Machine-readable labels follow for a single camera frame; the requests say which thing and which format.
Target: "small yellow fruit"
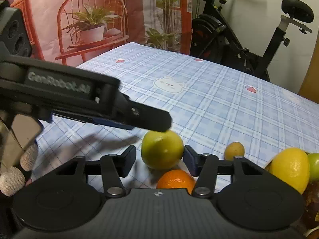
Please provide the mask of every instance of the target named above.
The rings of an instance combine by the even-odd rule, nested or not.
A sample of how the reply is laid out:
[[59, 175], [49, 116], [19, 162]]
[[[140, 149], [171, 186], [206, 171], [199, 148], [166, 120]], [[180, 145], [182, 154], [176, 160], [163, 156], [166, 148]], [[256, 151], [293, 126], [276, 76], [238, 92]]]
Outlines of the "small yellow fruit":
[[244, 156], [245, 148], [240, 142], [232, 142], [229, 144], [224, 153], [225, 160], [232, 161], [234, 156]]
[[269, 172], [302, 194], [310, 176], [308, 156], [299, 148], [287, 148], [275, 156]]

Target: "printed backdrop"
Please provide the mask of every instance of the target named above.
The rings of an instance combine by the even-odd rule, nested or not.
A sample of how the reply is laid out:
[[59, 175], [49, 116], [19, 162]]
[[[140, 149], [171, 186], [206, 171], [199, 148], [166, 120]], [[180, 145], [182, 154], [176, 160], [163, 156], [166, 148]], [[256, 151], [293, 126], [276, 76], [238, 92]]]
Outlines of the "printed backdrop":
[[8, 1], [41, 60], [78, 66], [132, 41], [189, 54], [192, 0]]

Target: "green apple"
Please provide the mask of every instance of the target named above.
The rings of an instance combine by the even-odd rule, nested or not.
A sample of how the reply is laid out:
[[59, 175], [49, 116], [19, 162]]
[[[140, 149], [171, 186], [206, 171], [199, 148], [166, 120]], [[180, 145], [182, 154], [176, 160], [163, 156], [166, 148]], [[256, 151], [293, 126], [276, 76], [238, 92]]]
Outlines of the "green apple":
[[143, 162], [155, 170], [173, 168], [184, 153], [181, 137], [171, 130], [164, 133], [149, 131], [142, 141], [141, 155]]
[[310, 178], [309, 182], [319, 180], [319, 153], [308, 155], [310, 164]]

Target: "blue plaid tablecloth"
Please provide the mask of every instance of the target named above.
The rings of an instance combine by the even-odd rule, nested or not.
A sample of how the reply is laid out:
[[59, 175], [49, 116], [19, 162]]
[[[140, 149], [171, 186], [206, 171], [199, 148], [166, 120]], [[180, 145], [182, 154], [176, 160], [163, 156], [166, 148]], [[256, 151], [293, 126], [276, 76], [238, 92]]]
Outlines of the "blue plaid tablecloth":
[[[239, 141], [245, 157], [264, 167], [287, 147], [319, 152], [318, 104], [231, 68], [136, 43], [112, 49], [79, 68], [114, 76], [131, 100], [170, 112], [172, 130], [200, 154], [222, 159], [226, 146]], [[77, 155], [98, 160], [105, 154], [120, 154], [130, 144], [137, 148], [137, 160], [129, 176], [121, 178], [126, 188], [154, 188], [163, 174], [149, 170], [141, 160], [147, 130], [127, 131], [60, 117], [43, 125], [33, 179]], [[187, 170], [182, 161], [178, 167]], [[216, 191], [229, 182], [229, 176], [219, 176]], [[100, 176], [90, 176], [89, 183], [103, 189]]]

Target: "finger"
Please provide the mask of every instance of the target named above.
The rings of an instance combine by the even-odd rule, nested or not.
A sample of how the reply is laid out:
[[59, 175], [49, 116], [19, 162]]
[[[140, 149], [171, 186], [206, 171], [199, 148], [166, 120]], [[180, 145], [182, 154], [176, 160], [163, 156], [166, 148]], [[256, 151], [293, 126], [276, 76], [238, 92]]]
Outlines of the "finger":
[[38, 157], [38, 146], [32, 143], [20, 158], [20, 165], [25, 171], [31, 171]]
[[28, 179], [27, 182], [26, 182], [26, 186], [30, 185], [32, 183], [32, 179]]
[[10, 167], [7, 172], [0, 176], [0, 190], [8, 197], [22, 189], [25, 183], [23, 174], [15, 167]]

